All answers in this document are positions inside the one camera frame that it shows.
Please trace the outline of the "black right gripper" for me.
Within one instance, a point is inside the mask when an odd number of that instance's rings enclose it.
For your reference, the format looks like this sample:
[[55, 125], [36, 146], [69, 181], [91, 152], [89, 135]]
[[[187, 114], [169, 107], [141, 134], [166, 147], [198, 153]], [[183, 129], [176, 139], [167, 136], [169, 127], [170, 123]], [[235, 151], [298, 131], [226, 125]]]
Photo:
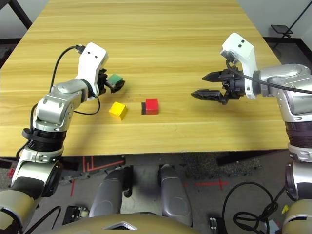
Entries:
[[196, 99], [218, 101], [226, 105], [229, 100], [238, 100], [245, 95], [245, 79], [229, 69], [211, 72], [205, 75], [202, 80], [208, 82], [222, 82], [222, 88], [226, 90], [226, 92], [222, 94], [219, 90], [199, 89], [191, 93], [191, 96]]

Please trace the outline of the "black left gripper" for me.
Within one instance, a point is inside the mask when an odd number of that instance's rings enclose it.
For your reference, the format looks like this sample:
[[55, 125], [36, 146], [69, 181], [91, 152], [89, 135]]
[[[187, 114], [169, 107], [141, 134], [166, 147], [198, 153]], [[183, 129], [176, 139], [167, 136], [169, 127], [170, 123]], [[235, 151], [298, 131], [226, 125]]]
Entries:
[[98, 85], [98, 95], [102, 95], [106, 93], [106, 87], [110, 89], [110, 93], [118, 92], [123, 86], [125, 81], [119, 80], [116, 83], [109, 81], [108, 75], [106, 74], [106, 69], [102, 68], [99, 70], [97, 85]]

